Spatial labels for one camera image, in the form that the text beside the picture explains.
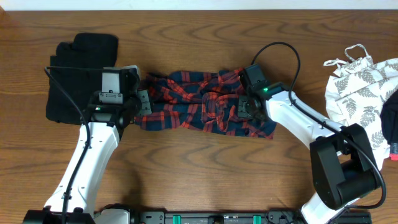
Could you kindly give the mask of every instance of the plaid shirt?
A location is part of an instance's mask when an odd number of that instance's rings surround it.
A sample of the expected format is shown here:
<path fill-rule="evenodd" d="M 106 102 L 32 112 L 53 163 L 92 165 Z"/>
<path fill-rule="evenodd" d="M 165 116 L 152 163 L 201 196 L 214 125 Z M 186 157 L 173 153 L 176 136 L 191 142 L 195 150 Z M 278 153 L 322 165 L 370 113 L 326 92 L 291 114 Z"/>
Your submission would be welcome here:
<path fill-rule="evenodd" d="M 142 87 L 154 102 L 153 113 L 136 116 L 141 129 L 184 128 L 230 136 L 272 139 L 276 123 L 237 116 L 238 98 L 244 94 L 238 73 L 220 71 L 175 72 L 168 77 L 148 74 Z"/>

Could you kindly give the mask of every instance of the green clip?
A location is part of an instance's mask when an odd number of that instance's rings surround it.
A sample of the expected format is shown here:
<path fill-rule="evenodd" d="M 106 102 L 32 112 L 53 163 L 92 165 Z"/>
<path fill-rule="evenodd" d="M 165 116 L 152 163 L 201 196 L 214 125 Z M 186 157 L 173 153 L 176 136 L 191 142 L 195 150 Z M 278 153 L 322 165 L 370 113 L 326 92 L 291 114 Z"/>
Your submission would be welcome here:
<path fill-rule="evenodd" d="M 173 224 L 181 224 L 181 216 L 173 215 Z"/>
<path fill-rule="evenodd" d="M 260 215 L 253 215 L 253 224 L 261 224 L 261 216 Z"/>

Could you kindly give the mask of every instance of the dark fabric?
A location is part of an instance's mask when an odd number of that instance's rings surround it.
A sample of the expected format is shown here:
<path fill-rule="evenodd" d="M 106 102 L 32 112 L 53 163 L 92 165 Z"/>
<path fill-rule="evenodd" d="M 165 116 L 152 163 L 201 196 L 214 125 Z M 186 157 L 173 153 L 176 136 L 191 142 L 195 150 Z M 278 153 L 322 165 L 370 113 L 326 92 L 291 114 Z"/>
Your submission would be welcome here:
<path fill-rule="evenodd" d="M 135 117 L 135 124 L 148 131 L 182 126 L 231 136 L 272 138 L 275 122 L 237 116 L 238 95 L 244 94 L 239 71 L 175 72 L 168 77 L 148 75 L 143 88 L 149 91 L 154 112 Z"/>
<path fill-rule="evenodd" d="M 117 37 L 109 34 L 82 33 L 76 35 L 73 43 L 60 43 L 56 56 L 50 58 L 50 64 L 76 68 L 113 67 L 117 54 Z M 100 71 L 54 69 L 50 72 L 82 110 L 86 108 L 91 94 L 102 87 Z M 52 82 L 46 117 L 56 122 L 80 124 L 80 115 Z"/>
<path fill-rule="evenodd" d="M 384 103 L 380 114 L 381 130 L 388 144 L 398 142 L 398 91 Z"/>

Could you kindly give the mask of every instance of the white tote bag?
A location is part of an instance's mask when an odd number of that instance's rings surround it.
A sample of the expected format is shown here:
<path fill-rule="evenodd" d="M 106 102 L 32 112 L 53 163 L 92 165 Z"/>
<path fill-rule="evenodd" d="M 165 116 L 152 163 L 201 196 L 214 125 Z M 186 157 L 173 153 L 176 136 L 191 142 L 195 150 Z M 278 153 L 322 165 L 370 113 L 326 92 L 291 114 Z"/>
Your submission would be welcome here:
<path fill-rule="evenodd" d="M 361 47 L 366 56 L 353 59 L 348 49 Z M 331 120 L 349 126 L 354 123 L 365 128 L 371 142 L 377 166 L 389 157 L 389 145 L 381 131 L 380 112 L 384 102 L 398 90 L 398 58 L 373 64 L 365 47 L 357 44 L 346 48 L 351 63 L 335 59 L 324 66 L 336 65 L 326 86 L 326 111 Z"/>

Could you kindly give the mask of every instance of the wooden table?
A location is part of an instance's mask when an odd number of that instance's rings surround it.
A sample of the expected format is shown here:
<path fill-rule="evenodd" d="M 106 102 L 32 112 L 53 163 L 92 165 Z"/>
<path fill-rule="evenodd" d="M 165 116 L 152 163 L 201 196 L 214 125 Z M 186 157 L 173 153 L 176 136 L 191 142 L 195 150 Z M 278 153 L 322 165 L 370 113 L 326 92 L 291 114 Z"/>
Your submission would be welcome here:
<path fill-rule="evenodd" d="M 41 209 L 72 156 L 79 127 L 45 118 L 43 68 L 57 45 L 79 32 L 114 34 L 117 66 L 164 74 L 243 67 L 263 45 L 288 42 L 302 59 L 295 91 L 323 114 L 335 69 L 324 61 L 346 60 L 344 49 L 357 43 L 375 62 L 398 56 L 397 11 L 3 12 L 0 19 L 0 223 L 20 223 L 28 209 Z M 274 80 L 292 81 L 296 59 L 288 48 L 271 47 L 259 62 Z M 395 223 L 398 162 L 386 160 L 382 173 L 388 196 L 373 220 Z M 106 168 L 96 208 L 296 209 L 313 193 L 308 149 L 282 126 L 265 140 L 131 125 Z M 379 197 L 377 190 L 361 203 Z"/>

